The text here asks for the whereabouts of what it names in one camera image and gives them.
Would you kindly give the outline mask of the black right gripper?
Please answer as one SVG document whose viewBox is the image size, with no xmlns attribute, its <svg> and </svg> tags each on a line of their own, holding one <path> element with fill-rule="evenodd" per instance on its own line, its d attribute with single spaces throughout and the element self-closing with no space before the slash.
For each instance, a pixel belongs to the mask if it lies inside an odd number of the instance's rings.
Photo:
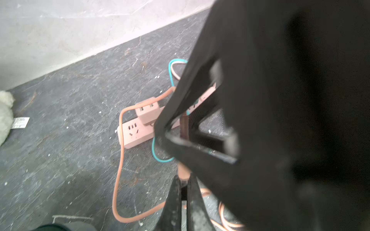
<svg viewBox="0 0 370 231">
<path fill-rule="evenodd" d="M 251 231 L 369 230 L 369 1 L 217 1 L 202 35 L 238 138 L 213 192 Z"/>
</svg>

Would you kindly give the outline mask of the pink charger plug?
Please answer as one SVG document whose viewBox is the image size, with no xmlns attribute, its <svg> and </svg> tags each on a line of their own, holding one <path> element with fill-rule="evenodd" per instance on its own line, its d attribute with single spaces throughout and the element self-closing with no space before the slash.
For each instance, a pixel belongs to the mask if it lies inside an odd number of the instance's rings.
<svg viewBox="0 0 370 231">
<path fill-rule="evenodd" d="M 156 121 L 161 113 L 161 108 L 158 102 L 135 109 L 136 115 L 144 125 L 152 124 Z"/>
</svg>

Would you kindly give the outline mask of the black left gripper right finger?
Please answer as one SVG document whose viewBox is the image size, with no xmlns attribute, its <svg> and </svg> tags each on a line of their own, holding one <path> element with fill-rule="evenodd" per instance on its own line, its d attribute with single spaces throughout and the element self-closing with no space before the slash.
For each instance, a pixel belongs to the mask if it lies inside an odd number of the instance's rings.
<svg viewBox="0 0 370 231">
<path fill-rule="evenodd" d="M 187 185 L 187 230 L 215 231 L 194 174 L 190 175 Z"/>
</svg>

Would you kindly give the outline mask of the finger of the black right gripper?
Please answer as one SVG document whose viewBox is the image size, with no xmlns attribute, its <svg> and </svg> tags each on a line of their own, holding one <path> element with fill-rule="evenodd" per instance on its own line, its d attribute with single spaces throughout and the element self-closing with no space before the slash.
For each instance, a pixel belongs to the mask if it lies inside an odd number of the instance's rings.
<svg viewBox="0 0 370 231">
<path fill-rule="evenodd" d="M 158 144 L 190 169 L 222 202 L 240 201 L 240 130 L 229 127 L 224 137 L 186 130 L 189 138 L 155 127 Z"/>
<path fill-rule="evenodd" d="M 223 71 L 218 56 L 221 41 L 222 36 L 216 34 L 199 36 L 181 80 L 155 122 L 157 139 L 166 138 L 173 123 L 211 86 L 221 86 Z"/>
</svg>

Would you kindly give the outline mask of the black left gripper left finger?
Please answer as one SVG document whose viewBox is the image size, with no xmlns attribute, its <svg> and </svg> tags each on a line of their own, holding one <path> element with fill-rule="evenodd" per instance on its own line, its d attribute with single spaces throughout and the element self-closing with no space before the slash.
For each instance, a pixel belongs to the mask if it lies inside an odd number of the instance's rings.
<svg viewBox="0 0 370 231">
<path fill-rule="evenodd" d="M 182 221 L 181 181 L 177 175 L 173 177 L 172 184 L 157 222 L 155 231 L 180 231 Z"/>
</svg>

